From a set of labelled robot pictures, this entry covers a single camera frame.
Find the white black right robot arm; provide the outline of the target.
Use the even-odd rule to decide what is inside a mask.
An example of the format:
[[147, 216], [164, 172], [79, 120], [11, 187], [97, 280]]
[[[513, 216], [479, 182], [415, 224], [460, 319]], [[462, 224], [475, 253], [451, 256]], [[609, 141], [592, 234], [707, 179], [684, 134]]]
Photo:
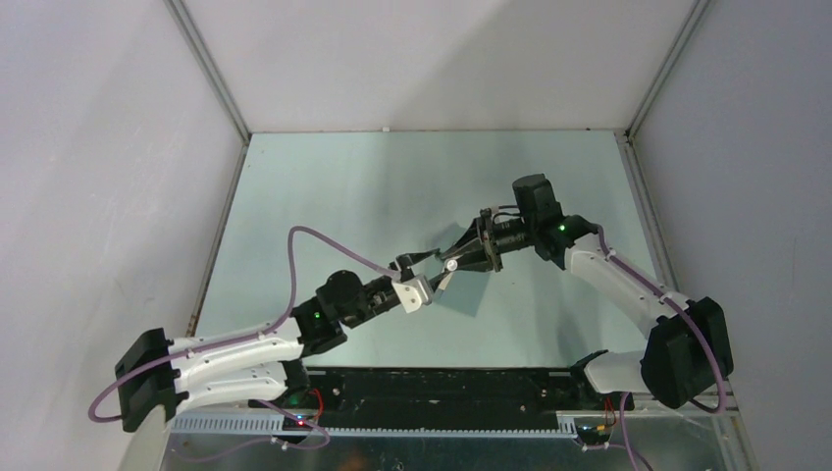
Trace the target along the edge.
[[719, 414], [728, 406], [726, 381], [734, 363], [722, 307], [693, 300], [633, 265], [607, 241], [604, 228], [563, 213], [543, 174], [512, 185], [517, 213], [499, 223], [486, 208], [439, 256], [445, 269], [498, 272], [505, 254], [532, 248], [546, 262], [595, 288], [646, 340], [643, 349], [603, 350], [577, 362], [570, 385], [574, 403], [595, 410], [611, 393], [648, 393], [666, 407], [690, 403]]

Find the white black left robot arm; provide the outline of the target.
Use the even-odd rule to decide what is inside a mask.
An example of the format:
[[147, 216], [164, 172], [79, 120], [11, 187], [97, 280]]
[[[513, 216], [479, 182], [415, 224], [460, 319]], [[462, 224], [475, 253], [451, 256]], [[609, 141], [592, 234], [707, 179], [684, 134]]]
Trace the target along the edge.
[[123, 430], [135, 432], [155, 408], [171, 420], [189, 409], [243, 400], [302, 406], [310, 395], [303, 358], [343, 344], [345, 328], [397, 306], [412, 313], [445, 289], [448, 270], [432, 278], [412, 272], [410, 264], [428, 256], [399, 256], [391, 277], [367, 283], [353, 272], [336, 271], [277, 327], [179, 339], [161, 328], [142, 333], [115, 367]]

